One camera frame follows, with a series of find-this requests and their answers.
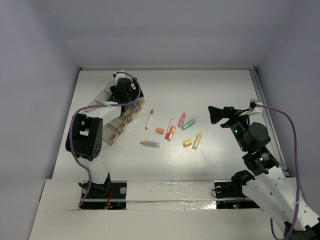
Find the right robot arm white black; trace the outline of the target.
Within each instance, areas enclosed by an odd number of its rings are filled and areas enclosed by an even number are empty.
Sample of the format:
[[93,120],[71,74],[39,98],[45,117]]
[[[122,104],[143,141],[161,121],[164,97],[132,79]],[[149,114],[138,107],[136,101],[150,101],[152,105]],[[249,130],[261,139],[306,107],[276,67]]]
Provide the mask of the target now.
[[252,101],[248,109],[232,106],[209,106],[211,124],[222,119],[223,129],[230,129],[240,149],[246,170],[235,173],[229,181],[214,184],[211,195],[216,199],[250,199],[270,217],[270,224],[277,225],[285,240],[318,240],[320,216],[306,204],[300,195],[300,178],[292,187],[280,163],[268,150],[271,141],[267,127],[250,122],[250,116],[260,114],[267,106]]

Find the pink highlighter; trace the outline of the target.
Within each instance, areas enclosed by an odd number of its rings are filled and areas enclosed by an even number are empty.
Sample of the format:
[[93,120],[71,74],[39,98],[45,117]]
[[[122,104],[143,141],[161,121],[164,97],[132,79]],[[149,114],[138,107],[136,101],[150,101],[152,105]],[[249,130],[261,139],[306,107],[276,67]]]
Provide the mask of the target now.
[[185,112],[181,114],[180,119],[177,124],[179,128],[183,127],[183,125],[185,123],[186,116],[187,116],[187,114]]

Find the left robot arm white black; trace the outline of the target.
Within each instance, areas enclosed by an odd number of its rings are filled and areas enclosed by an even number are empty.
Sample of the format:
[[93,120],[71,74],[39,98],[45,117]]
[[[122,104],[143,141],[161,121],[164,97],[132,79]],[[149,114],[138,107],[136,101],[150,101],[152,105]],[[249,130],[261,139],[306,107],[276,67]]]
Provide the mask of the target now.
[[86,107],[71,118],[65,149],[87,173],[90,169],[80,160],[92,162],[103,143],[112,146],[144,104],[144,94],[137,78],[123,72],[114,79]]

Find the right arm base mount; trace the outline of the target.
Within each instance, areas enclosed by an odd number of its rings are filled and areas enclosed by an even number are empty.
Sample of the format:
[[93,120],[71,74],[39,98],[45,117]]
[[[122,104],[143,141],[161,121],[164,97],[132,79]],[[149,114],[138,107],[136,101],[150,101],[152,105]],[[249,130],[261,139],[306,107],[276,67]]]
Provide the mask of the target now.
[[218,210],[259,209],[259,206],[243,194],[242,187],[254,176],[247,170],[236,172],[231,180],[214,182],[211,196],[217,199]]

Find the green highlighter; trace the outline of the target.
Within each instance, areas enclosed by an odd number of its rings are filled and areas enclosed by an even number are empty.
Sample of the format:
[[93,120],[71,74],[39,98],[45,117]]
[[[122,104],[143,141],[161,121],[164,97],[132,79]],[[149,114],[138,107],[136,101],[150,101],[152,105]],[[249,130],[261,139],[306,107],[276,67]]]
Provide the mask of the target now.
[[191,126],[193,126],[196,123],[196,121],[192,118],[190,119],[188,122],[186,122],[183,126],[182,126],[182,130],[185,131],[188,128],[190,128]]

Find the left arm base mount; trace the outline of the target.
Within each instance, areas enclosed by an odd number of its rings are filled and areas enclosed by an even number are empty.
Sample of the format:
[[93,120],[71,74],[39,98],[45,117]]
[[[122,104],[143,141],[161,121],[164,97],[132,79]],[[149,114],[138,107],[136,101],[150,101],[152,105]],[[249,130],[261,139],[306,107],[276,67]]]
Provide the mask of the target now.
[[92,183],[87,195],[89,182],[78,185],[82,190],[79,202],[82,210],[125,210],[127,207],[127,182],[112,181],[109,173],[104,183]]

